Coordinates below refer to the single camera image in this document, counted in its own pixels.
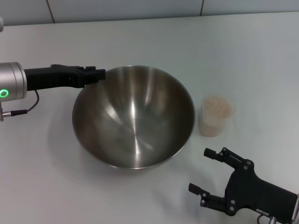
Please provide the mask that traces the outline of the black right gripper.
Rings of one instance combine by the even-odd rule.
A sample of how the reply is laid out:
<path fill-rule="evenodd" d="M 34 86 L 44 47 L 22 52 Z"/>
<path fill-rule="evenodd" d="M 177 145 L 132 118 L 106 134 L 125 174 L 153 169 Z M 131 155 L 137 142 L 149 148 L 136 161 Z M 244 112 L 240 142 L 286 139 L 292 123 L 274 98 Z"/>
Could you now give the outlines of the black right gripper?
<path fill-rule="evenodd" d="M 202 188 L 189 183 L 188 191 L 200 196 L 200 206 L 224 211 L 233 216 L 240 209 L 250 209 L 275 217 L 278 221 L 291 221 L 297 195 L 260 179 L 254 171 L 254 164 L 224 147 L 219 153 L 206 148 L 204 156 L 224 162 L 234 168 L 225 189 L 225 198 L 211 195 Z"/>

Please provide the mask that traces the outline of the stainless steel mixing bowl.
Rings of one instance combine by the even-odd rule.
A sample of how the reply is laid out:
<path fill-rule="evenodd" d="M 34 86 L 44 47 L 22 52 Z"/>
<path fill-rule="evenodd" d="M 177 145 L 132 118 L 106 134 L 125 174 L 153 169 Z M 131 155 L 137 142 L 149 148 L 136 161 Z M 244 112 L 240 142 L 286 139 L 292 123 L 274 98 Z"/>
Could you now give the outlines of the stainless steel mixing bowl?
<path fill-rule="evenodd" d="M 80 145 L 103 163 L 145 169 L 166 162 L 189 140 L 195 107 L 187 89 L 165 71 L 122 66 L 85 86 L 72 111 Z"/>

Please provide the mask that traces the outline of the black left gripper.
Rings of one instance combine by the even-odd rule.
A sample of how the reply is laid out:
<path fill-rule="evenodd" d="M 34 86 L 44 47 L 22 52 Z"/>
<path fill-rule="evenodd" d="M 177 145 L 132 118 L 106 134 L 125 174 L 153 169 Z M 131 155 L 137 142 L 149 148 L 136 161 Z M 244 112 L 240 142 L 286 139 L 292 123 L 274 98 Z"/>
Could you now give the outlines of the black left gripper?
<path fill-rule="evenodd" d="M 78 66 L 51 65 L 47 68 L 25 69 L 27 90 L 42 90 L 57 87 L 83 88 L 86 85 L 105 80 L 105 70 L 95 66 L 80 68 Z"/>

